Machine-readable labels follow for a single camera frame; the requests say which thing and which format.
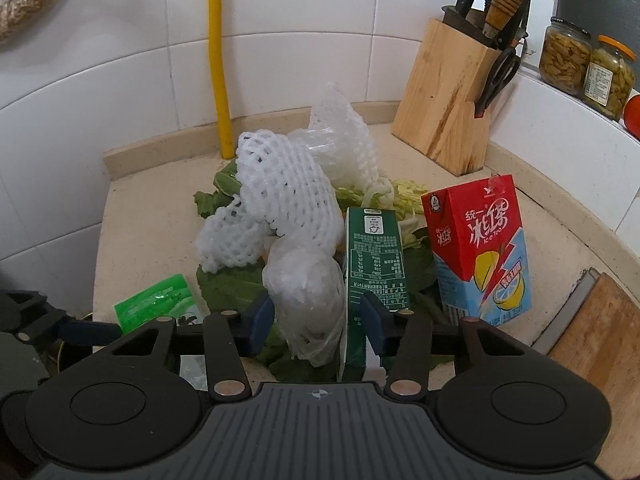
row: red tomato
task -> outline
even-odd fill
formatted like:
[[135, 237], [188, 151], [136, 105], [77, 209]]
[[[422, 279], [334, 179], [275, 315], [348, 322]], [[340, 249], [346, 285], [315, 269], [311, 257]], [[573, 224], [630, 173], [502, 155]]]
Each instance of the red tomato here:
[[636, 139], [640, 139], [640, 95], [634, 95], [625, 106], [625, 126]]

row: screw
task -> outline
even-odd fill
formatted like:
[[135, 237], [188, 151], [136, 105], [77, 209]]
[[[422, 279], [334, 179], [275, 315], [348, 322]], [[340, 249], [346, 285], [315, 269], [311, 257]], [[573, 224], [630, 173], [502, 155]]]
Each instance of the screw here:
[[389, 386], [389, 389], [396, 395], [400, 395], [403, 397], [414, 396], [422, 391], [420, 383], [409, 379], [400, 379], [398, 381], [394, 381], [391, 383], [391, 386]]
[[213, 387], [213, 391], [224, 397], [233, 397], [244, 392], [244, 388], [244, 383], [240, 381], [225, 379], [224, 381], [218, 381]]

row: green milk carton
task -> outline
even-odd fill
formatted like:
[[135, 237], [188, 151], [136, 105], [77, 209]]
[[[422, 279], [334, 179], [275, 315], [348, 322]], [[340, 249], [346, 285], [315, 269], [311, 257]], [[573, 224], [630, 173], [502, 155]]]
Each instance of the green milk carton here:
[[408, 308], [402, 239], [396, 212], [350, 207], [346, 217], [344, 284], [347, 326], [340, 342], [343, 381], [383, 380], [385, 371], [364, 334], [360, 321], [360, 298], [373, 292], [391, 311]]

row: lemon illustration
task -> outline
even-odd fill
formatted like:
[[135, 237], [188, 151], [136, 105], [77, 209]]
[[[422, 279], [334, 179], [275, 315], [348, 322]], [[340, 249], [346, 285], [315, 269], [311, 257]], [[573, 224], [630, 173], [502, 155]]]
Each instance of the lemon illustration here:
[[494, 273], [495, 266], [498, 264], [500, 254], [496, 251], [487, 251], [476, 256], [476, 268], [474, 269], [474, 281], [476, 287], [484, 292], [489, 280]]
[[501, 310], [516, 308], [524, 296], [524, 280], [520, 273], [507, 286], [498, 285], [494, 291], [495, 305]]

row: scissors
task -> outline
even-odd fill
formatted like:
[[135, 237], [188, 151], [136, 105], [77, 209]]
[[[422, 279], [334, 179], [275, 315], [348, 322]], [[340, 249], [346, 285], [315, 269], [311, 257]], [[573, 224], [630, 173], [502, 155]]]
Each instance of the scissors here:
[[513, 79], [519, 67], [520, 57], [516, 54], [516, 49], [508, 46], [500, 53], [489, 70], [484, 89], [476, 101], [476, 119], [484, 116], [485, 110]]

